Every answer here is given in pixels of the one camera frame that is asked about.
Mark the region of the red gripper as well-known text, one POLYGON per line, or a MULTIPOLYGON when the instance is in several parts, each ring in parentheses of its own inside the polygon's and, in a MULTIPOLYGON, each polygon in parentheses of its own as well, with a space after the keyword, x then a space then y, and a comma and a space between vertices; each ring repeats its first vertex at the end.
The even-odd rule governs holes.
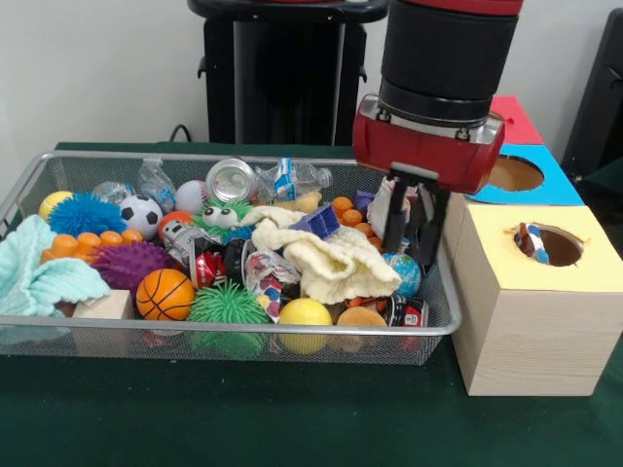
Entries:
MULTIPOLYGON (((468 131, 465 139, 422 132, 377 118, 377 109, 360 109, 353 124, 353 151, 361 165, 388 172, 421 170, 451 192, 474 195, 488 182, 505 136, 505 124, 495 115, 468 131)), ((382 202, 385 214, 383 249, 396 252, 405 231, 407 185, 387 175, 382 202)), ((449 192, 432 182, 419 185, 417 208, 418 262, 430 267, 436 258, 449 203, 449 192)))

